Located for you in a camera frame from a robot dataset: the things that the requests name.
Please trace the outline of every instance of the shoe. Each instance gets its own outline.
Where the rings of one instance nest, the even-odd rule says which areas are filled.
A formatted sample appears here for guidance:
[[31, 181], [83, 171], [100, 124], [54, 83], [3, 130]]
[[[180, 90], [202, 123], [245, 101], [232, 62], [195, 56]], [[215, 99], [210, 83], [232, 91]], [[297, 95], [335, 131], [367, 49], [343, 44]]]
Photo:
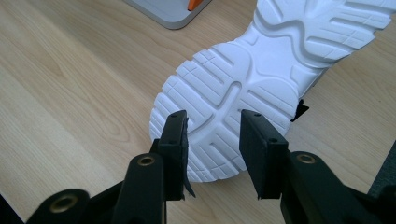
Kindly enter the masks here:
[[390, 23], [394, 0], [259, 0], [253, 22], [234, 41], [196, 53], [170, 76], [154, 102], [150, 136], [187, 110], [192, 182], [246, 170], [240, 112], [254, 110], [285, 134], [297, 105], [325, 71]]

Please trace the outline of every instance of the wooden surface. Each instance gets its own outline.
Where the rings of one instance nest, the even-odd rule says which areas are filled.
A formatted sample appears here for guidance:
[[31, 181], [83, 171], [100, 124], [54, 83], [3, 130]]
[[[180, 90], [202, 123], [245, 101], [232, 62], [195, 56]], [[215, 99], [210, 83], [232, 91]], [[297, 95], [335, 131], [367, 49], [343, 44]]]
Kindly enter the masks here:
[[[256, 1], [213, 0], [170, 31], [121, 0], [0, 0], [0, 193], [26, 220], [63, 189], [91, 196], [148, 152], [149, 113], [192, 54], [240, 36]], [[366, 192], [396, 138], [396, 22], [331, 68], [286, 135], [348, 186]], [[282, 223], [247, 172], [193, 184], [169, 223]]]

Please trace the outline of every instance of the white rubber sole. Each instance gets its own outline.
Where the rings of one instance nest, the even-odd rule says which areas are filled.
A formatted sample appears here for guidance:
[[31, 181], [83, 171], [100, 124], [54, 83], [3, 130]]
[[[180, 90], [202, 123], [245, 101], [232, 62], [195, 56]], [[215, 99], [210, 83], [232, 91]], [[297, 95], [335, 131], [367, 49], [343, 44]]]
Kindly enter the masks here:
[[326, 69], [372, 41], [396, 10], [395, 0], [286, 2], [259, 0], [241, 37], [196, 53], [158, 94], [151, 138], [161, 136], [169, 114], [187, 110], [190, 181], [246, 170], [238, 149], [240, 111], [263, 114], [285, 134]]

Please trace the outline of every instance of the gray object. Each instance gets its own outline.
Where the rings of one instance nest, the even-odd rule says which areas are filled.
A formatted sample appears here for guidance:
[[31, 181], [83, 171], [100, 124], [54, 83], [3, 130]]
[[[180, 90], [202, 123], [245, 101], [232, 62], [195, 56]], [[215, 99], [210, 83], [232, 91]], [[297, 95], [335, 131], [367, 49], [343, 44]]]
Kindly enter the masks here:
[[203, 2], [193, 11], [188, 11], [189, 0], [124, 0], [167, 29], [186, 26], [211, 0]]

